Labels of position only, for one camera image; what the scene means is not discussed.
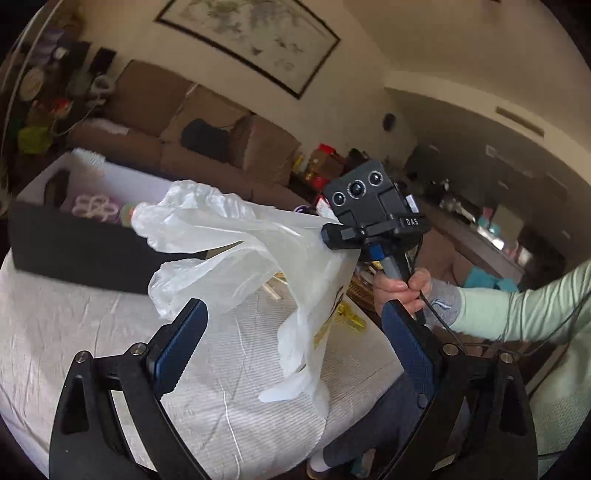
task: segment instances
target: camera lens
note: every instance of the camera lens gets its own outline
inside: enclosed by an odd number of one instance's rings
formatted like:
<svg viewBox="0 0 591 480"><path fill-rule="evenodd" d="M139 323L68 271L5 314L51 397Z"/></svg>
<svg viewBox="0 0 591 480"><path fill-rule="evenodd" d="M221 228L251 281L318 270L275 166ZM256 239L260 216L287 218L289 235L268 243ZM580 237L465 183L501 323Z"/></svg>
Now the camera lens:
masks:
<svg viewBox="0 0 591 480"><path fill-rule="evenodd" d="M333 203L337 207L342 207L345 204L345 200L345 195L343 195L341 192L337 192L333 195Z"/></svg>
<svg viewBox="0 0 591 480"><path fill-rule="evenodd" d="M384 177L378 171L373 171L369 174L369 184L373 185L374 187L379 187L383 181Z"/></svg>
<svg viewBox="0 0 591 480"><path fill-rule="evenodd" d="M360 180L355 180L349 185L349 193L353 198L359 198L365 193L365 185Z"/></svg>

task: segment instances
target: human hand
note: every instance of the human hand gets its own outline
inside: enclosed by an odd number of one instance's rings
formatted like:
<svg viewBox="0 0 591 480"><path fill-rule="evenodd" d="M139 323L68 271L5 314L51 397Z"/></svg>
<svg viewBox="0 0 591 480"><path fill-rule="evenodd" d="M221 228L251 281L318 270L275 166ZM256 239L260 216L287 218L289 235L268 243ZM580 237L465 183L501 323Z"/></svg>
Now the human hand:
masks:
<svg viewBox="0 0 591 480"><path fill-rule="evenodd" d="M382 310L387 302L399 300L406 311L413 314L425 306L425 302L418 298L419 293L422 291L428 298L432 288L431 274L425 268L416 269L408 285L402 280L394 280L378 272L374 276L375 311L382 316Z"/></svg>

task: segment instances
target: black pillow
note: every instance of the black pillow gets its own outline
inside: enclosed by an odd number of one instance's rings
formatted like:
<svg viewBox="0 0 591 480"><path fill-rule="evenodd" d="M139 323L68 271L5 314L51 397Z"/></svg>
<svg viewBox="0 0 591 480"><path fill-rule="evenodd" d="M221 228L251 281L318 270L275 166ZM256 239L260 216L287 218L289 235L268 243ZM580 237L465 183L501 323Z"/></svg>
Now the black pillow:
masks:
<svg viewBox="0 0 591 480"><path fill-rule="evenodd" d="M189 123L181 133L181 146L206 157L228 162L230 132L209 125L203 118Z"/></svg>

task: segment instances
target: light green sweater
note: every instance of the light green sweater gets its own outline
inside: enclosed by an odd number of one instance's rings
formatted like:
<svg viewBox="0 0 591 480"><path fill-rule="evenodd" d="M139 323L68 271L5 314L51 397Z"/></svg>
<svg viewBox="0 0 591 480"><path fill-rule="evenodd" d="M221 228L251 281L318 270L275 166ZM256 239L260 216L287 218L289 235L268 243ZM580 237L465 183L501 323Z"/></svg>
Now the light green sweater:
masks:
<svg viewBox="0 0 591 480"><path fill-rule="evenodd" d="M452 329L506 342L548 338L591 289L591 261L536 291L504 293L460 288L462 307ZM591 301L552 336L570 346L535 391L530 405L538 454L564 450L591 409ZM553 460L540 462L540 474Z"/></svg>

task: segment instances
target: framed painting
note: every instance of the framed painting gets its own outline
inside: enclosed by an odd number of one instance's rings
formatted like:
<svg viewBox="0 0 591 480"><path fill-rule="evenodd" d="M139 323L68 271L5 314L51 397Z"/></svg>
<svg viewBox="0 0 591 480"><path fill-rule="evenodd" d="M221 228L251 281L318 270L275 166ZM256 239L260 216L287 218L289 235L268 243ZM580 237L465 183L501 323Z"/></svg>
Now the framed painting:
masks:
<svg viewBox="0 0 591 480"><path fill-rule="evenodd" d="M171 0L155 21L222 50L298 99L340 41L298 0Z"/></svg>

